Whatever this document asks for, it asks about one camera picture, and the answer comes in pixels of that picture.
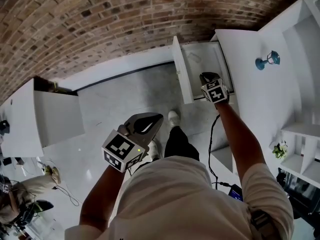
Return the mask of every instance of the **blue lamp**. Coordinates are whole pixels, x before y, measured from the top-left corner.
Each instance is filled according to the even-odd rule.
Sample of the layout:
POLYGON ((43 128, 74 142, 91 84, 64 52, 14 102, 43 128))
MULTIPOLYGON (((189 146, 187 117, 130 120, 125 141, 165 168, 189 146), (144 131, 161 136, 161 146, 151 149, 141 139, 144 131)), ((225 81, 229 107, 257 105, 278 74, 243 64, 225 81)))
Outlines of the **blue lamp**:
POLYGON ((255 60, 255 66, 258 70, 263 70, 265 68, 265 64, 280 64, 280 55, 272 50, 269 55, 266 57, 266 60, 262 60, 261 58, 257 58, 255 60))

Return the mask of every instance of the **shirt sleeve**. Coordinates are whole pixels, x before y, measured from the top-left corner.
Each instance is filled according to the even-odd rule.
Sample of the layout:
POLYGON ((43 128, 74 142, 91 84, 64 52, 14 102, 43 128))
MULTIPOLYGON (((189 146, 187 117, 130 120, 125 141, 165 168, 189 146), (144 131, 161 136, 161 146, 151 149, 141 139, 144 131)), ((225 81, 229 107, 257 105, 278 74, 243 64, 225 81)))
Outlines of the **shirt sleeve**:
POLYGON ((294 230, 293 209, 285 191, 264 163, 251 166, 242 179, 243 201, 253 210, 269 214, 283 240, 289 240, 294 230))
POLYGON ((95 240, 102 232, 89 225, 73 226, 65 230, 64 240, 95 240))

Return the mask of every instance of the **green plant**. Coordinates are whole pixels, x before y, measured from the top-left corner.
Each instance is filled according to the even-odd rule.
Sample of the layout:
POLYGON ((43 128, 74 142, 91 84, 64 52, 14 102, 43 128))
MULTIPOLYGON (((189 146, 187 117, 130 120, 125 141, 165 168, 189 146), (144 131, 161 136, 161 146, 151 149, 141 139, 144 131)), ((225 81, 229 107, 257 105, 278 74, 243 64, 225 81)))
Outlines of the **green plant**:
POLYGON ((287 142, 280 141, 276 146, 274 146, 272 153, 275 154, 275 158, 281 159, 286 156, 287 148, 287 142))

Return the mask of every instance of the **person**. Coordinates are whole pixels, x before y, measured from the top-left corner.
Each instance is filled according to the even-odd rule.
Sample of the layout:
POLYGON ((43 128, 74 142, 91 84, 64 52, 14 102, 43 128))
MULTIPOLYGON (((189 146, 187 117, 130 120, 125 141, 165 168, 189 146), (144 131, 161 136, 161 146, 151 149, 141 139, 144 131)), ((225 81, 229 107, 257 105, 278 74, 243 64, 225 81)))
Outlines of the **person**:
POLYGON ((23 209, 31 205, 36 196, 45 193, 61 183, 60 173, 56 167, 45 167, 45 174, 11 185, 7 178, 4 184, 9 185, 9 193, 0 195, 0 223, 10 224, 23 212, 23 209))
POLYGON ((172 129, 164 158, 156 156, 151 143, 154 161, 134 172, 112 222, 125 174, 108 166, 82 205, 79 225, 65 231, 65 240, 251 240, 252 213, 259 210, 282 240, 290 239, 293 210, 258 140, 228 103, 215 106, 236 162, 243 202, 212 188, 198 151, 179 126, 179 116, 170 111, 172 129))

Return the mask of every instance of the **concrete floor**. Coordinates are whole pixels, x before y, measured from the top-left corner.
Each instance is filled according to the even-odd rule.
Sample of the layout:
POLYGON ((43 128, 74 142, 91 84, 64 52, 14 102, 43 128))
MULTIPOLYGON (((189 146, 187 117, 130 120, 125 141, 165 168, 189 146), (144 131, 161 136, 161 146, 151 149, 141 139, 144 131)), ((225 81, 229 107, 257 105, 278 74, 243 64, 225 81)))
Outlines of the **concrete floor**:
MULTIPOLYGON (((82 202, 108 166, 103 159, 101 145, 112 129, 117 129, 119 124, 124 123, 133 114, 158 112, 164 115, 163 125, 156 136, 164 150, 170 132, 168 112, 178 109, 181 113, 181 128, 188 136, 189 142, 199 151, 200 161, 208 167, 210 129, 217 111, 209 102, 188 105, 183 103, 174 64, 153 67, 96 84, 79 91, 78 95, 85 134, 46 147, 41 160, 59 169, 62 177, 61 186, 67 189, 80 205, 74 206, 69 197, 59 190, 51 190, 39 196, 38 199, 48 200, 54 205, 53 209, 42 214, 44 220, 36 225, 42 232, 43 239, 63 239, 64 229, 78 224, 82 202)), ((212 147, 223 144, 225 139, 222 123, 218 120, 214 128, 212 147)), ((238 182, 235 175, 226 168, 214 163, 211 167, 219 176, 219 180, 230 184, 238 182)), ((24 168, 25 172, 12 163, 3 166, 2 170, 4 175, 16 181, 41 175, 41 170, 33 158, 25 159, 24 168)))

